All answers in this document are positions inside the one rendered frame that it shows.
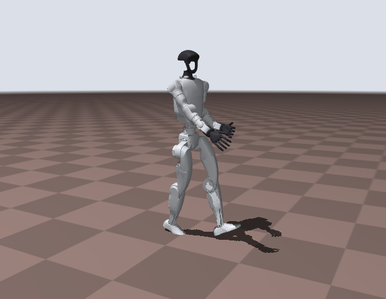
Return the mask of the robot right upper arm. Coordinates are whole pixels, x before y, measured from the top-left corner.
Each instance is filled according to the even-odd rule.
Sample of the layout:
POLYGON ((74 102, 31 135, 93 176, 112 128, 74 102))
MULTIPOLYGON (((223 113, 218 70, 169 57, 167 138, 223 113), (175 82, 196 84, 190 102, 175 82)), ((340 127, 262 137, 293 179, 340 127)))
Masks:
POLYGON ((184 106, 188 106, 192 113, 196 112, 196 107, 193 104, 188 105, 185 95, 182 92, 182 85, 178 80, 173 81, 167 88, 168 92, 174 97, 177 104, 183 111, 184 106))

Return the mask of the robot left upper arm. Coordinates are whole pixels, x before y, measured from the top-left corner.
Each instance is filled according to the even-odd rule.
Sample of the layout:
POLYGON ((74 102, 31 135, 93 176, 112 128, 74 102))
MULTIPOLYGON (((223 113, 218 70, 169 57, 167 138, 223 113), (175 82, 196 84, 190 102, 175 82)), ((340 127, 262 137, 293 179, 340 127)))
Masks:
POLYGON ((208 82, 203 81, 203 84, 204 84, 204 100, 203 100, 203 110, 202 110, 202 116, 201 117, 204 117, 205 114, 207 114, 207 109, 204 107, 204 104, 206 102, 207 91, 209 89, 209 83, 208 82))

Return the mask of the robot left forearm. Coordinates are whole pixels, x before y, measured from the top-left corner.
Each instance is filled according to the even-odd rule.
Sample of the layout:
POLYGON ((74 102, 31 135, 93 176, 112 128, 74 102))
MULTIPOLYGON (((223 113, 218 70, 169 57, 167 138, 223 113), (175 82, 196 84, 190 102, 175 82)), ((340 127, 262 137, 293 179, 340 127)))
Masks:
POLYGON ((203 122, 205 122, 215 130, 220 130, 221 124, 215 121, 208 111, 207 111, 207 114, 205 114, 205 116, 203 117, 203 122))

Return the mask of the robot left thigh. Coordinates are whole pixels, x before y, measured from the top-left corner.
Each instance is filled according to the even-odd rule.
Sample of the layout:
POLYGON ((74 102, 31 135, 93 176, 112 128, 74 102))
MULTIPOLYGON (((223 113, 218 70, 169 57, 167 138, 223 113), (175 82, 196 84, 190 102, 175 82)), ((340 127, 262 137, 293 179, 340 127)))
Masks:
POLYGON ((206 136, 199 136, 199 144, 194 150, 202 150, 200 152, 200 159, 209 175, 203 182, 203 188, 207 192, 212 192, 216 189, 219 178, 218 164, 214 149, 206 136))

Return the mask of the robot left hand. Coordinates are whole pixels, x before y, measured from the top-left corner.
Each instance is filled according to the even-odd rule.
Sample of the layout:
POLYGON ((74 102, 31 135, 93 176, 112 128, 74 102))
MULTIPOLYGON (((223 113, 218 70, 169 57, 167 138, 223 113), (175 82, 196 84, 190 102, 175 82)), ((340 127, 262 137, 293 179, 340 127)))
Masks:
POLYGON ((233 135, 233 133, 231 132, 235 132, 234 130, 232 129, 235 129, 235 127, 231 126, 233 124, 233 122, 231 122, 229 125, 228 124, 223 124, 223 123, 219 123, 221 124, 220 126, 220 130, 217 130, 217 131, 224 131, 224 132, 227 132, 229 135, 227 135, 229 138, 232 138, 231 135, 233 135))

